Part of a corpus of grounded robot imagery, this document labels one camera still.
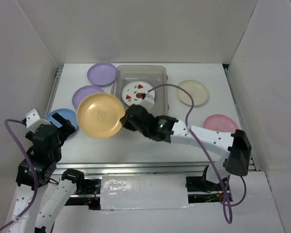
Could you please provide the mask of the white watermelon pattern plate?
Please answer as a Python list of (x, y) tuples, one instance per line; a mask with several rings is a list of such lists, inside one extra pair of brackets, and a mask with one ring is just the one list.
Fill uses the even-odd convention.
[(142, 94), (147, 94), (153, 86), (147, 82), (133, 81), (126, 84), (121, 93), (122, 101), (125, 105), (140, 104), (143, 100)]

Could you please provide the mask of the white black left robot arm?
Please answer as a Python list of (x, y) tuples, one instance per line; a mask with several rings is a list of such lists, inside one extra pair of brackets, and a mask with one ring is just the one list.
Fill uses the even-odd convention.
[(56, 190), (41, 205), (43, 196), (56, 164), (62, 158), (61, 147), (76, 128), (60, 114), (52, 116), (59, 122), (55, 126), (33, 109), (26, 114), (25, 137), (32, 142), (26, 158), (18, 166), (16, 176), (16, 203), (10, 233), (50, 233), (55, 220), (70, 196), (82, 193), (86, 188), (84, 173), (72, 168), (63, 172)]

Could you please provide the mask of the yellow plastic plate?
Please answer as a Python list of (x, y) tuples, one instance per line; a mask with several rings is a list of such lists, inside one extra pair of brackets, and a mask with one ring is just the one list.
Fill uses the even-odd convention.
[(121, 101), (107, 93), (96, 93), (86, 97), (78, 106), (76, 118), (79, 128), (88, 136), (105, 139), (117, 134), (125, 115)]

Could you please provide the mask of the blue plastic plate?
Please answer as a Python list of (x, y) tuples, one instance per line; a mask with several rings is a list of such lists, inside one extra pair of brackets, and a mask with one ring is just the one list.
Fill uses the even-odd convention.
[(52, 112), (50, 112), (48, 115), (45, 116), (45, 119), (48, 122), (51, 122), (54, 124), (56, 127), (60, 128), (62, 124), (55, 120), (53, 118), (53, 114), (58, 113), (60, 116), (62, 116), (64, 119), (69, 120), (70, 123), (77, 129), (78, 128), (78, 123), (77, 123), (77, 118), (76, 118), (76, 113), (70, 109), (62, 108), (62, 109), (57, 109)]

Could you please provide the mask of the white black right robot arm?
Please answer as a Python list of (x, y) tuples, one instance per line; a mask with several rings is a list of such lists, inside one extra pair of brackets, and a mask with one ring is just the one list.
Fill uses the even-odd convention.
[(153, 116), (140, 105), (129, 107), (120, 122), (125, 129), (151, 140), (190, 145), (219, 155), (221, 158), (203, 171), (201, 183), (206, 190), (213, 190), (229, 175), (248, 174), (252, 147), (242, 130), (224, 133), (191, 126), (170, 116)]

